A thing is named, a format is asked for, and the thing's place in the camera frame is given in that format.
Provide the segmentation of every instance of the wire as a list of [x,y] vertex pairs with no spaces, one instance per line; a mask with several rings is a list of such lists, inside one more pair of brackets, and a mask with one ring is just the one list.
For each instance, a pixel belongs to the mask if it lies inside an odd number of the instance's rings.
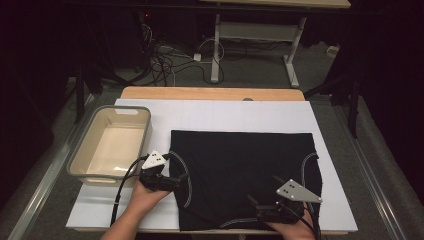
[[[300,171],[300,176],[301,176],[301,179],[302,179],[302,186],[303,187],[305,187],[306,188],[306,181],[305,181],[305,166],[306,166],[306,163],[308,162],[308,160],[309,159],[311,159],[313,156],[318,156],[317,155],[317,153],[316,152],[313,152],[313,153],[310,153],[310,154],[308,154],[304,159],[303,159],[303,161],[302,161],[302,167],[301,167],[301,171]],[[313,206],[312,206],[312,203],[311,202],[308,202],[307,203],[308,204],[308,207],[309,207],[309,209],[311,210],[311,212],[313,213],[314,212],[314,208],[313,208]]]
[[[153,74],[153,76],[154,76],[154,72],[158,72],[159,73],[158,74],[158,77],[155,77],[155,76],[153,77],[155,79],[154,80],[154,83],[156,85],[157,85],[157,82],[164,81],[165,82],[164,85],[167,86],[166,79],[167,79],[168,75],[172,72],[174,74],[174,86],[175,86],[175,73],[171,69],[171,67],[173,65],[172,59],[170,59],[168,57],[159,56],[157,59],[152,59],[151,63],[153,64],[152,65],[152,68],[153,68],[152,74]],[[155,65],[159,65],[160,70],[155,70],[154,69],[154,66]],[[161,74],[162,74],[163,78],[161,80],[158,80],[159,75],[161,75]]]
[[312,225],[314,226],[318,239],[321,239],[321,227],[319,226],[318,218],[313,214],[310,207],[310,205],[307,205],[305,210],[308,211],[309,215],[311,216]]
[[[159,49],[160,48],[172,49],[172,51],[170,51],[168,53],[164,53],[164,54],[169,54],[169,55],[174,56],[174,57],[185,57],[185,58],[190,58],[191,60],[194,60],[192,57],[190,57],[189,55],[185,54],[183,51],[176,49],[175,47],[168,47],[166,45],[162,45],[162,46],[159,46],[158,48]],[[173,51],[178,51],[178,52],[182,53],[183,55],[180,55],[180,54],[171,54]]]
[[202,46],[203,46],[206,42],[210,42],[210,41],[214,41],[214,42],[218,43],[218,44],[221,46],[221,48],[222,48],[222,56],[219,58],[219,60],[223,59],[223,58],[224,58],[224,53],[225,53],[225,51],[224,51],[224,46],[222,45],[222,43],[220,43],[219,41],[216,41],[214,38],[209,38],[209,39],[206,39],[205,41],[203,41],[203,42],[200,44],[199,48],[197,49],[197,52],[198,52],[198,53],[200,53],[200,48],[202,48]]
[[153,38],[152,29],[149,27],[149,25],[147,25],[145,23],[141,24],[141,26],[147,28],[147,33],[146,33],[146,36],[144,37],[144,42],[150,43],[152,41],[152,38]]
[[314,229],[314,227],[312,227],[311,224],[309,224],[303,217],[299,216],[299,214],[297,214],[295,211],[293,211],[291,208],[287,207],[286,205],[281,205],[281,206],[284,208],[284,210],[293,214],[296,218],[302,221],[312,231],[316,240],[321,239],[321,237],[319,236],[320,234],[317,232],[317,230]]
[[196,63],[196,61],[194,61],[194,60],[192,60],[192,61],[188,61],[188,62],[185,62],[185,63],[181,63],[181,64],[178,64],[178,65],[175,65],[175,66],[173,66],[173,67],[181,67],[181,66],[187,65],[187,64],[189,64],[189,63]]
[[117,192],[116,197],[115,197],[115,202],[114,202],[114,204],[113,204],[113,210],[112,210],[112,217],[111,217],[111,220],[110,220],[110,226],[112,226],[112,224],[113,224],[113,223],[115,223],[115,221],[116,221],[116,214],[117,214],[117,212],[118,212],[119,200],[121,199],[121,191],[122,191],[122,188],[124,187],[125,181],[126,181],[128,178],[133,177],[132,175],[131,175],[131,176],[129,176],[129,174],[130,174],[131,170],[134,168],[134,166],[135,166],[138,162],[140,162],[141,160],[146,160],[148,157],[149,157],[149,155],[147,154],[147,155],[146,155],[146,156],[144,156],[144,157],[139,157],[138,159],[136,159],[136,160],[135,160],[135,161],[134,161],[134,162],[130,165],[130,167],[128,168],[127,172],[125,173],[125,175],[124,175],[124,177],[123,177],[123,179],[122,179],[122,181],[121,181],[121,184],[119,185],[119,189],[118,189],[118,192]]
[[[226,60],[229,61],[238,61],[241,60],[243,58],[245,58],[248,54],[252,54],[252,53],[258,53],[258,52],[262,52],[262,51],[272,51],[275,50],[281,43],[285,43],[284,41],[261,41],[261,42],[257,42],[257,41],[249,41],[249,40],[245,40],[245,39],[239,39],[239,41],[235,41],[233,39],[228,39],[228,38],[221,38],[221,42],[224,45],[227,44],[235,44],[237,46],[242,46],[243,49],[237,49],[237,48],[230,48],[228,46],[225,46],[226,52],[227,52],[227,57],[225,58]],[[258,47],[255,45],[264,45],[267,44],[266,47]],[[241,57],[238,58],[228,58],[228,52],[242,52],[243,55]]]
[[182,68],[182,69],[180,69],[180,70],[175,71],[174,73],[179,73],[179,72],[184,71],[184,70],[186,70],[186,69],[188,69],[188,68],[191,68],[191,67],[199,68],[200,70],[202,70],[202,78],[203,78],[203,81],[205,81],[205,82],[206,82],[206,79],[205,79],[205,70],[204,70],[202,67],[197,66],[197,65],[192,65],[192,66],[184,67],[184,68]]

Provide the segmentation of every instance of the human hand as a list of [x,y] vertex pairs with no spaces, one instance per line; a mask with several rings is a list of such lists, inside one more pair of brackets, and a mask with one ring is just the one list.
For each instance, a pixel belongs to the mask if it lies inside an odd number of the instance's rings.
[[169,192],[165,191],[150,191],[140,181],[135,181],[127,208],[102,236],[102,240],[134,239],[143,217],[168,194]]
[[[305,209],[303,219],[312,225],[312,217],[309,212]],[[266,224],[272,227],[275,231],[279,232],[284,240],[309,240],[315,239],[314,233],[311,229],[306,226],[302,221],[298,221],[295,224],[283,224],[283,223],[274,223],[274,222],[266,222]]]
[[170,192],[167,191],[153,192],[144,187],[140,181],[135,181],[127,209],[128,211],[138,213],[140,217],[143,217],[148,212],[150,212],[156,206],[156,204],[164,197],[166,197],[169,193]]

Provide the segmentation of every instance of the translucent plastic container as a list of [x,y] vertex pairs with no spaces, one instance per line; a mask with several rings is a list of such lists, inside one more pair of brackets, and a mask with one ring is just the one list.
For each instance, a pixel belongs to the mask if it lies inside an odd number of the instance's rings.
[[87,185],[119,186],[134,160],[146,155],[150,118],[145,107],[96,109],[68,162],[68,173]]

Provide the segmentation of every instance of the white board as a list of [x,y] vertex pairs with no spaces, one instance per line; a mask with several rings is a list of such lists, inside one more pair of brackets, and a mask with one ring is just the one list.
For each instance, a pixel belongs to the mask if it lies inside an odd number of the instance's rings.
[[[358,230],[309,102],[118,99],[115,104],[144,106],[151,111],[153,131],[148,152],[156,149],[167,153],[171,130],[312,133],[323,180],[321,230]],[[168,166],[163,173],[168,174]],[[79,230],[108,228],[116,192],[117,188],[113,187],[83,185],[66,226]],[[130,194],[131,189],[123,190],[118,216],[125,209]],[[173,194],[159,202],[143,219],[140,229],[179,229]]]

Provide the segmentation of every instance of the black cloth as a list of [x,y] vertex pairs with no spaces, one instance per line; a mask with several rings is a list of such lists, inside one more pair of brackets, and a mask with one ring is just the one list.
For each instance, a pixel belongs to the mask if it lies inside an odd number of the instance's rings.
[[[260,205],[275,204],[282,186],[273,178],[293,179],[321,195],[322,179],[311,133],[171,131],[170,176],[190,173],[175,191],[180,230],[266,229],[247,195]],[[319,204],[313,204],[318,217]]]

